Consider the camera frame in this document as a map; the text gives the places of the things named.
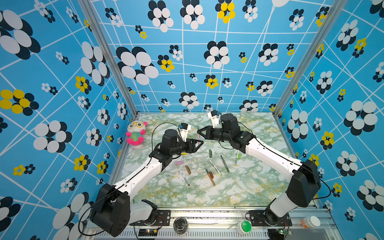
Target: green lid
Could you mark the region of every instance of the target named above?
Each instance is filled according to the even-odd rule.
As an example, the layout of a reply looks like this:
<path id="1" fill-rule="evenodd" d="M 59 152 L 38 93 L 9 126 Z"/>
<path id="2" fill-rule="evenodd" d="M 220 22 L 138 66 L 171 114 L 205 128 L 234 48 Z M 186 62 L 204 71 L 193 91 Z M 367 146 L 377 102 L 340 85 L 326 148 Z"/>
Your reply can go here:
<path id="1" fill-rule="evenodd" d="M 251 226 L 251 223 L 250 223 L 250 222 L 248 222 L 248 221 L 243 221 L 243 222 L 241 223 L 241 228 L 242 228 L 243 231 L 245 231 L 245 232 L 250 232 L 252 226 Z"/>

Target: blue patterned wallpaper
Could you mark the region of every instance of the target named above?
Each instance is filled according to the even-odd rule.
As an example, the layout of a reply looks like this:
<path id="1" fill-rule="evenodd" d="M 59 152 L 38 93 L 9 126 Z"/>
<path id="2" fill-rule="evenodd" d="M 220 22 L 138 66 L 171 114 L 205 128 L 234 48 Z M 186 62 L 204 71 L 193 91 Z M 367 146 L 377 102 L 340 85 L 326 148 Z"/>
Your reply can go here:
<path id="1" fill-rule="evenodd" d="M 347 2 L 278 115 L 298 158 L 330 186 L 320 203 L 344 239 L 384 239 L 383 4 Z"/>
<path id="2" fill-rule="evenodd" d="M 94 0 L 139 111 L 273 111 L 333 0 Z"/>
<path id="3" fill-rule="evenodd" d="M 78 239 L 126 101 L 77 1 L 2 1 L 0 45 L 0 239 Z"/>

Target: aluminum corner post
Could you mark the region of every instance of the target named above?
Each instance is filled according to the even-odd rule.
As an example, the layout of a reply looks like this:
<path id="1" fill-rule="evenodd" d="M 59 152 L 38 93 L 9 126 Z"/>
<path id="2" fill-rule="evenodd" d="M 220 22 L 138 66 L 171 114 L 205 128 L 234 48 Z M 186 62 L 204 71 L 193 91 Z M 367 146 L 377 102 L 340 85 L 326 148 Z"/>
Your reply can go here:
<path id="1" fill-rule="evenodd" d="M 109 47 L 101 25 L 99 24 L 98 17 L 94 11 L 92 3 L 90 2 L 90 0 L 79 0 L 79 3 L 85 14 L 85 17 L 87 18 L 89 24 L 92 26 L 92 32 L 95 35 L 101 50 L 103 51 L 104 57 L 107 60 L 107 63 L 109 65 L 109 68 L 111 69 L 111 72 L 113 73 L 113 76 L 116 79 L 116 83 L 121 91 L 121 94 L 127 101 L 127 106 L 133 115 L 132 118 L 135 119 L 137 117 L 136 106 L 133 102 L 133 99 L 131 98 L 127 85 L 125 84 L 125 81 L 120 72 L 120 69 L 113 57 L 112 50 Z"/>
<path id="2" fill-rule="evenodd" d="M 273 112 L 275 118 L 288 102 L 291 96 L 291 92 L 299 83 L 301 77 L 304 75 L 306 69 L 308 68 L 310 62 L 316 54 L 317 49 L 324 41 L 325 37 L 327 36 L 336 19 L 340 15 L 347 1 L 348 0 L 334 0 L 333 5 L 330 7 L 330 11 L 327 15 L 326 20 L 323 22 L 322 26 L 319 28 L 319 31 L 313 38 L 309 48 L 307 49 L 302 60 L 300 61 L 299 66 L 296 68 L 297 71 L 295 72 L 295 75 L 291 78 L 291 81 L 289 81 L 288 86 L 285 88 L 279 102 L 277 103 L 276 109 Z"/>

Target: marble table surface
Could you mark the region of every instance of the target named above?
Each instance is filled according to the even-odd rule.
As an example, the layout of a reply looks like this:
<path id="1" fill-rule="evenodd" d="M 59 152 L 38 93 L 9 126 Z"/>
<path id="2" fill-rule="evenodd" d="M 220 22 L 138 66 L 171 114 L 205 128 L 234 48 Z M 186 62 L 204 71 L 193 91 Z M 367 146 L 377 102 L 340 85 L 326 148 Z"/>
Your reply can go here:
<path id="1" fill-rule="evenodd" d="M 291 156 L 283 136 L 272 113 L 233 113 L 239 122 L 245 124 L 266 144 Z M 151 152 L 151 135 L 153 129 L 163 122 L 179 125 L 182 122 L 192 125 L 188 138 L 197 139 L 197 129 L 212 125 L 206 113 L 140 113 L 139 121 L 148 122 L 144 142 L 138 146 L 130 146 L 120 180 L 136 170 Z M 163 124 L 153 135 L 153 145 L 161 141 L 164 131 L 176 129 L 174 125 Z M 234 166 L 237 150 L 222 148 L 217 141 L 205 140 L 203 146 L 194 153 L 182 155 L 173 160 L 159 175 L 153 177 L 134 197 L 135 202 L 147 199 L 159 207 L 207 207 L 207 206 L 267 206 L 288 187 L 288 181 L 277 171 L 247 154 Z M 229 143 L 223 147 L 232 148 Z M 212 150 L 211 161 L 223 174 L 215 170 L 209 162 L 209 149 Z M 229 173 L 224 167 L 220 155 L 226 161 Z M 175 165 L 176 161 L 184 164 Z M 185 169 L 188 165 L 191 174 Z M 177 168 L 180 168 L 190 187 L 186 184 Z M 216 186 L 208 178 L 205 169 L 212 171 Z"/>

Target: plush toy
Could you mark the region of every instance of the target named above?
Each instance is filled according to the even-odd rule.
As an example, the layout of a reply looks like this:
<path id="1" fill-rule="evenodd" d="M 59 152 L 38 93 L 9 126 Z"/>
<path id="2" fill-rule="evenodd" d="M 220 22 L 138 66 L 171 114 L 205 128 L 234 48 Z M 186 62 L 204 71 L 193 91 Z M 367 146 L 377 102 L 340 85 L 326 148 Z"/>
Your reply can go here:
<path id="1" fill-rule="evenodd" d="M 144 141 L 142 135 L 145 134 L 145 128 L 148 125 L 147 122 L 134 121 L 129 124 L 127 130 L 127 142 L 131 145 L 139 145 Z"/>

